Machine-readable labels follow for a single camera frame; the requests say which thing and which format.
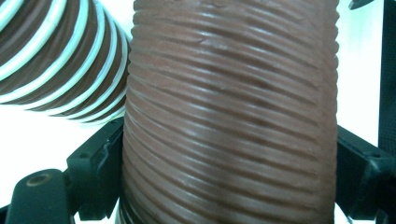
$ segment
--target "black plastic bracket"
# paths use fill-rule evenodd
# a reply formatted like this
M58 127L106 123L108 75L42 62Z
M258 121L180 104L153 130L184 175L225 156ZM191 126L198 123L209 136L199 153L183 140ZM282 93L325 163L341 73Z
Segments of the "black plastic bracket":
M11 204L2 208L7 224L74 223L110 217L120 197L123 118L114 119L69 158L67 170L44 170L22 179Z
M120 196L123 118L110 121L67 158L72 211L81 220L110 217Z
M338 127L336 201L348 217L374 220L384 206L389 215L396 214L391 202L381 196L392 195L395 168L396 160L390 154Z

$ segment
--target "brown corrugated hose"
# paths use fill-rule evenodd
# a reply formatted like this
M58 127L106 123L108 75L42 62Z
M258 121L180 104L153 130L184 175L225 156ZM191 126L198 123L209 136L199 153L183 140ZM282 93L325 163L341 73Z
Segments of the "brown corrugated hose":
M135 1L122 223L333 223L337 3Z

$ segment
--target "flexible hose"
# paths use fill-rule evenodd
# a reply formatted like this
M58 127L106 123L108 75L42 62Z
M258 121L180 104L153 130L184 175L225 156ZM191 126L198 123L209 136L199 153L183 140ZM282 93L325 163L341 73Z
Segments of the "flexible hose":
M11 2L0 5L0 103L79 122L122 114L129 40L106 9L96 0Z
M123 223L333 223L338 1L134 2Z

